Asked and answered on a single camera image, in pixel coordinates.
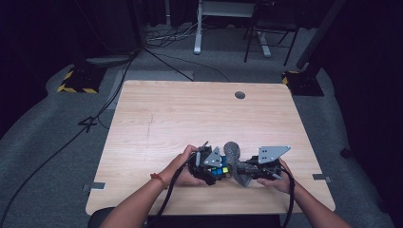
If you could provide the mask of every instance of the light wood tabletop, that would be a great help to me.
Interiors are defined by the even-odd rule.
[[[241,91],[244,99],[235,93]],[[281,156],[294,177],[331,210],[335,203],[291,93],[281,84],[126,81],[106,139],[86,205],[91,215],[116,206],[162,171],[188,144],[206,141],[223,154],[227,142],[240,146],[240,160],[257,155],[260,146],[289,145]],[[157,214],[167,191],[154,203]],[[281,214],[289,196],[252,180],[249,187],[233,179],[203,187],[175,186],[165,215]],[[295,205],[294,212],[300,212]]]

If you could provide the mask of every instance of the black pants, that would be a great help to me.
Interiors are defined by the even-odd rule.
[[[113,207],[101,209],[92,214],[88,222],[88,228],[98,228]],[[279,228],[278,215],[242,215],[242,216],[162,216],[156,221],[153,228],[223,228],[223,227],[247,227]]]

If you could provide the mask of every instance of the hand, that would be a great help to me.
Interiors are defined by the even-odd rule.
[[[160,176],[163,178],[164,181],[166,182],[171,182],[172,176],[174,173],[183,165],[187,159],[189,159],[190,155],[194,152],[197,152],[198,148],[193,146],[193,145],[188,145],[183,153],[179,154],[166,168],[163,170],[163,172],[160,173]],[[191,184],[191,185],[202,185],[206,184],[204,180],[197,179],[193,177],[189,169],[185,167],[181,174],[179,175],[177,181],[177,184]]]
[[[279,159],[280,163],[284,168],[291,174],[290,168],[288,168],[287,163],[282,159]],[[278,191],[290,194],[290,179],[285,172],[281,172],[281,180],[267,180],[267,179],[258,179],[258,183],[266,186],[266,187],[274,187]]]

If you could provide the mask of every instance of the round grommet hole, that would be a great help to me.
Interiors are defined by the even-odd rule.
[[[238,91],[235,93],[235,97],[238,99],[243,99],[243,98],[245,98],[245,93]]]

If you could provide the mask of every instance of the forearm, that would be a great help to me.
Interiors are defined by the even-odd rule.
[[[345,220],[323,205],[296,182],[295,201],[312,227],[351,227]]]
[[[161,173],[164,181],[169,182],[171,177]],[[143,187],[122,201],[105,219],[102,224],[106,227],[142,227],[154,201],[163,191],[163,184],[152,179]]]

